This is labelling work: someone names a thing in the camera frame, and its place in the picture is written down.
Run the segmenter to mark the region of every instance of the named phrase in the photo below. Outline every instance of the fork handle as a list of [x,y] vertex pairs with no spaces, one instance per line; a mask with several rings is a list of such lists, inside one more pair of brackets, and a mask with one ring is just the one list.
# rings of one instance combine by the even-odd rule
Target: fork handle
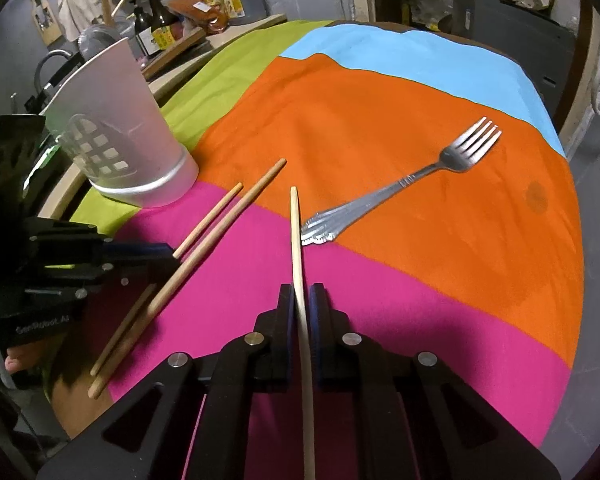
[[305,222],[302,229],[303,233],[312,233],[312,241],[320,240],[318,243],[334,240],[344,229],[378,207],[382,202],[389,200],[404,188],[440,169],[438,163],[429,164],[415,173],[408,174],[388,186],[367,193],[351,202],[320,211]]

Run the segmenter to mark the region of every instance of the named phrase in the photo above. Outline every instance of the light blue fabric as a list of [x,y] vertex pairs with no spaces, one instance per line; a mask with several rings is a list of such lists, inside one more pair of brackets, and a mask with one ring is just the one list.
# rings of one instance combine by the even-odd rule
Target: light blue fabric
[[512,60],[478,46],[409,30],[345,23],[312,30],[280,56],[326,54],[340,66],[410,79],[526,121],[564,156],[535,87]]

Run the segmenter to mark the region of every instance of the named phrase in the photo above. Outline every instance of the cutting board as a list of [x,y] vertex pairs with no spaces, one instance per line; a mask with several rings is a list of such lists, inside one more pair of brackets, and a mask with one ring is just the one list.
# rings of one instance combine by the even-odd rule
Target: cutting board
[[49,26],[47,28],[40,28],[38,20],[36,19],[36,3],[34,0],[31,0],[31,3],[33,4],[33,9],[31,9],[31,19],[33,20],[33,24],[38,30],[42,41],[45,43],[45,45],[49,46],[55,40],[60,38],[60,36],[62,36],[62,31],[60,30],[60,27],[58,25],[58,20],[56,19],[53,10],[49,6],[49,2],[46,0],[40,0],[42,8],[45,9],[46,12],[48,12],[47,19],[49,21]]
[[158,54],[158,56],[152,59],[151,63],[142,69],[142,75],[147,80],[151,79],[189,47],[197,43],[201,43],[205,39],[205,36],[205,31],[200,27],[196,27],[189,33],[189,35],[180,38],[167,50],[161,52]]

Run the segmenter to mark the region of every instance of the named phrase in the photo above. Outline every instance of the towel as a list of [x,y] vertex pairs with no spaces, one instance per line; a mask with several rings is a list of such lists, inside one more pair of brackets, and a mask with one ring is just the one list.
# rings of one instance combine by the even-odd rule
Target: towel
[[58,20],[68,41],[77,40],[80,33],[101,16],[98,0],[58,0]]

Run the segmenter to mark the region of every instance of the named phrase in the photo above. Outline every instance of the pink fabric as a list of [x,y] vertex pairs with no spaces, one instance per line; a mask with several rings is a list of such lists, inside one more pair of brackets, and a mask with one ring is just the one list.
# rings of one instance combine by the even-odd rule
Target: pink fabric
[[[176,247],[224,193],[198,182],[175,204],[139,212],[118,238]],[[113,399],[172,352],[217,352],[250,332],[258,313],[275,308],[280,284],[292,281],[289,238],[287,219],[250,206],[124,361],[109,385]],[[304,268],[307,287],[323,282],[333,306],[349,314],[355,330],[401,354],[435,352],[526,438],[541,443],[570,375],[554,352],[517,328],[337,243],[304,248]],[[120,288],[116,300],[90,306],[86,322],[94,352],[104,346],[140,287]],[[267,464],[265,478],[302,478],[296,389],[287,396],[256,396],[247,473],[255,474],[251,468],[257,464],[262,478]],[[323,394],[315,403],[320,476],[353,478],[350,400]],[[277,438],[282,434],[284,442]]]

